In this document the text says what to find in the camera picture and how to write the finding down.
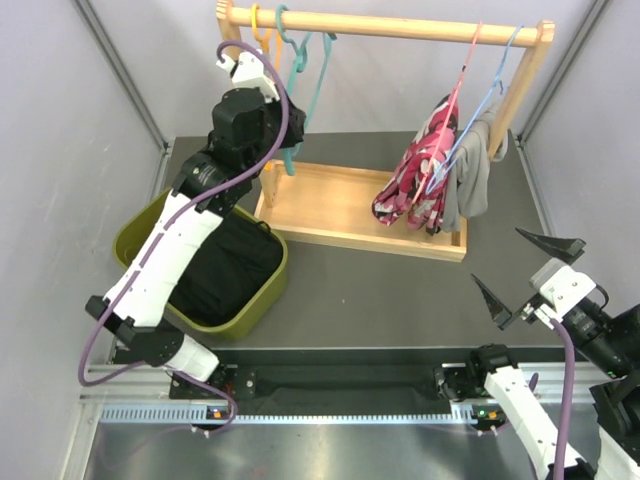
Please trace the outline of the yellow orange hanger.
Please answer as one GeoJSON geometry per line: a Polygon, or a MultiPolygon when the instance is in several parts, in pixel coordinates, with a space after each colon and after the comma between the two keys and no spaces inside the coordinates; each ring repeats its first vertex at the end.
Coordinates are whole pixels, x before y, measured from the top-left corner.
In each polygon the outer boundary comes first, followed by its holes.
{"type": "MultiPolygon", "coordinates": [[[[273,29],[265,28],[264,31],[261,31],[258,26],[258,12],[260,10],[260,5],[258,3],[253,3],[251,6],[251,30],[254,36],[255,41],[258,43],[260,50],[266,56],[270,56],[270,46],[271,46],[271,37],[274,32],[273,29]]],[[[275,57],[274,57],[274,68],[277,72],[280,72],[282,55],[283,55],[283,39],[279,33],[275,35],[275,57]]]]}

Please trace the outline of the pink camouflage trousers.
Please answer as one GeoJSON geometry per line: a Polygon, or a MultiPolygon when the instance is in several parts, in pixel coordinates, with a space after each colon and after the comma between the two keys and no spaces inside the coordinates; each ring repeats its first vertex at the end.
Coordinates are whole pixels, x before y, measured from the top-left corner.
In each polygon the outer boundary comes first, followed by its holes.
{"type": "Polygon", "coordinates": [[[406,218],[411,230],[435,235],[441,229],[448,174],[444,162],[456,141],[458,104],[444,96],[411,140],[385,187],[371,204],[385,226],[406,218]]]}

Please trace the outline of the black trousers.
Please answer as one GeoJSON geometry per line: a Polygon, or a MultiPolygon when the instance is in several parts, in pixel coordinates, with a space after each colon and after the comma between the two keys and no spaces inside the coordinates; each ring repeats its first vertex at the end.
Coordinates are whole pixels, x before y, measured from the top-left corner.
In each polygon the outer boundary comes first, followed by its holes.
{"type": "Polygon", "coordinates": [[[284,247],[264,222],[232,212],[194,254],[169,303],[194,323],[230,321],[280,266],[284,247]]]}

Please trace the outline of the pink hanger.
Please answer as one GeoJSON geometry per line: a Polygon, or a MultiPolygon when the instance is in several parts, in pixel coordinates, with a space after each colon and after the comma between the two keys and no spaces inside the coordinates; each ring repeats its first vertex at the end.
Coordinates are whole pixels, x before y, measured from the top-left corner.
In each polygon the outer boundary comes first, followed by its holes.
{"type": "Polygon", "coordinates": [[[461,72],[460,72],[460,75],[459,75],[458,80],[457,80],[457,84],[456,84],[456,86],[454,87],[454,89],[452,90],[451,94],[448,97],[448,109],[446,111],[445,118],[444,118],[444,120],[442,122],[442,128],[440,129],[439,135],[437,137],[437,141],[435,143],[433,151],[431,152],[431,157],[430,157],[429,162],[427,164],[426,171],[422,174],[422,177],[420,178],[420,183],[419,183],[418,187],[416,188],[416,192],[415,192],[415,194],[414,194],[414,196],[413,196],[413,198],[411,200],[411,204],[415,204],[416,201],[419,199],[421,191],[424,188],[424,185],[426,183],[427,176],[431,172],[431,170],[433,168],[433,164],[434,164],[435,160],[437,159],[437,154],[438,154],[440,146],[441,146],[441,144],[443,142],[445,133],[446,133],[446,131],[448,129],[449,120],[450,120],[452,112],[453,112],[453,107],[455,106],[455,104],[457,102],[459,91],[460,91],[461,86],[462,86],[463,81],[464,81],[465,71],[466,71],[466,69],[467,69],[467,67],[468,67],[468,65],[469,65],[469,63],[471,61],[471,58],[473,56],[473,53],[474,53],[474,50],[476,48],[476,44],[477,44],[477,41],[478,41],[478,38],[480,36],[482,28],[483,28],[483,22],[480,21],[477,24],[477,28],[476,28],[476,31],[475,31],[474,36],[472,38],[467,57],[466,57],[463,65],[462,65],[461,72]]]}

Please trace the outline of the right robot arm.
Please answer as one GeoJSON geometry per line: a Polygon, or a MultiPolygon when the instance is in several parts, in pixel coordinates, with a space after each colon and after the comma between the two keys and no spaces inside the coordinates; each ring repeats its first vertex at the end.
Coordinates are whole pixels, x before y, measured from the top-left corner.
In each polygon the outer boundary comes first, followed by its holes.
{"type": "Polygon", "coordinates": [[[639,476],[639,308],[609,315],[604,303],[591,299],[606,290],[574,268],[585,241],[519,234],[549,255],[530,279],[534,291],[517,311],[511,311],[482,281],[479,287],[493,322],[505,329],[516,320],[540,322],[564,347],[560,417],[553,422],[522,369],[499,344],[473,350],[466,362],[467,384],[476,394],[489,395],[499,405],[525,448],[538,479],[636,479],[639,476]],[[590,386],[600,453],[591,466],[569,442],[576,358],[584,357],[606,381],[590,386]]]}

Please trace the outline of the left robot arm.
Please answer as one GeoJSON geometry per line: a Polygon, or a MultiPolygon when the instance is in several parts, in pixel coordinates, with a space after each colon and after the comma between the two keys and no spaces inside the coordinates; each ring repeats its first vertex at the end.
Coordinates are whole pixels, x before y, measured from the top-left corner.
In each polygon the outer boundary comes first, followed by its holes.
{"type": "Polygon", "coordinates": [[[283,87],[268,96],[257,87],[233,88],[212,110],[204,147],[181,166],[151,233],[126,272],[86,312],[150,366],[179,371],[205,396],[226,387],[218,357],[175,327],[160,325],[165,307],[205,240],[252,188],[277,150],[301,142],[304,114],[283,87]]]}

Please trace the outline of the grey trousers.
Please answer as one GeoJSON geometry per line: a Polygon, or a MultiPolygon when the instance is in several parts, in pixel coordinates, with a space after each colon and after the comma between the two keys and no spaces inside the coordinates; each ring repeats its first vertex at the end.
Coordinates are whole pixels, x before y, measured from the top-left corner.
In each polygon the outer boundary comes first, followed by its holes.
{"type": "Polygon", "coordinates": [[[488,209],[489,137],[499,104],[494,102],[472,122],[454,151],[440,222],[444,232],[459,231],[462,218],[481,216],[488,209]]]}

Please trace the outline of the blue hanger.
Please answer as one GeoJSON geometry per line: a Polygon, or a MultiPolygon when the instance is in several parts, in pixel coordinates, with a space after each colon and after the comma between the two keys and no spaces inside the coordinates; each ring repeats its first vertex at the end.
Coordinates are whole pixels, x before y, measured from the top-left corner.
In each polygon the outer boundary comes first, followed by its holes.
{"type": "Polygon", "coordinates": [[[502,74],[506,65],[506,61],[507,61],[507,57],[509,54],[509,51],[517,37],[517,35],[520,33],[520,30],[524,28],[523,24],[518,25],[514,32],[512,33],[511,37],[509,38],[506,46],[504,47],[503,50],[503,54],[500,60],[500,63],[495,71],[495,75],[494,78],[492,80],[492,83],[489,86],[489,89],[487,90],[484,98],[482,99],[482,101],[479,103],[478,107],[476,108],[475,112],[473,113],[473,115],[471,116],[469,122],[467,123],[467,125],[465,126],[465,128],[458,134],[458,136],[455,139],[455,142],[453,143],[451,149],[449,150],[449,152],[447,153],[445,159],[440,162],[438,165],[436,165],[434,168],[432,168],[431,170],[431,177],[429,180],[424,180],[421,183],[422,186],[422,192],[424,192],[425,194],[430,194],[435,188],[436,186],[444,181],[444,176],[446,174],[449,173],[449,171],[453,168],[453,164],[454,161],[452,160],[453,154],[455,152],[455,150],[459,147],[460,143],[462,142],[462,140],[464,139],[464,137],[467,135],[467,133],[469,132],[473,122],[479,117],[479,115],[485,110],[485,106],[487,105],[488,101],[492,98],[494,92],[499,89],[500,90],[500,95],[504,94],[504,86],[502,83],[502,74]]]}

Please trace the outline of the wooden clothes rack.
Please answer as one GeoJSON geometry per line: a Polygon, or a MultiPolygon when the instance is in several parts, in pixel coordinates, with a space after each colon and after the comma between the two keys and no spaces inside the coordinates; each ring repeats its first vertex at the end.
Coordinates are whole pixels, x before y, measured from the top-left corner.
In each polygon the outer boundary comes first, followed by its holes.
{"type": "MultiPolygon", "coordinates": [[[[323,34],[344,34],[427,40],[524,49],[510,90],[499,105],[486,152],[495,160],[506,145],[505,135],[554,40],[556,25],[542,20],[535,27],[385,18],[290,10],[252,10],[230,1],[216,5],[223,39],[238,40],[243,27],[283,28],[323,34]]],[[[302,163],[288,176],[283,161],[262,173],[262,191],[255,216],[286,239],[311,244],[407,255],[452,262],[467,252],[467,228],[427,234],[407,226],[385,226],[374,219],[371,200],[390,175],[386,171],[302,163]]]]}

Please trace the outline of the olive green plastic basket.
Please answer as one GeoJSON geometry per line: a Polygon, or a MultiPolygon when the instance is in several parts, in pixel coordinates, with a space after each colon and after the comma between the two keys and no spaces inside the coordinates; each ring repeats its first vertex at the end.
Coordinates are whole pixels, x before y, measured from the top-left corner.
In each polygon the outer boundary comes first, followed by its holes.
{"type": "MultiPolygon", "coordinates": [[[[234,211],[252,221],[264,222],[256,219],[252,214],[239,206],[236,206],[234,208],[234,211]]],[[[191,330],[207,338],[237,341],[246,336],[251,331],[251,329],[261,320],[265,313],[279,299],[287,286],[288,247],[285,240],[278,232],[271,228],[271,233],[276,237],[277,240],[282,243],[284,247],[283,260],[280,266],[277,267],[276,271],[266,281],[266,283],[258,290],[253,298],[249,300],[246,306],[243,307],[235,317],[221,326],[201,326],[194,323],[191,319],[185,317],[185,315],[183,315],[172,305],[170,305],[168,301],[167,305],[164,308],[163,320],[175,327],[191,330]]]]}

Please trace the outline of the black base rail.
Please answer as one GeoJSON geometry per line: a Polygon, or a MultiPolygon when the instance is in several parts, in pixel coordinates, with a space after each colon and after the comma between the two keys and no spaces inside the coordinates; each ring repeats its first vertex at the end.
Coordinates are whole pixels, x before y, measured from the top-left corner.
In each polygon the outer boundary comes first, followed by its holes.
{"type": "Polygon", "coordinates": [[[221,366],[207,384],[263,416],[448,414],[485,396],[464,368],[428,364],[221,366]]]}

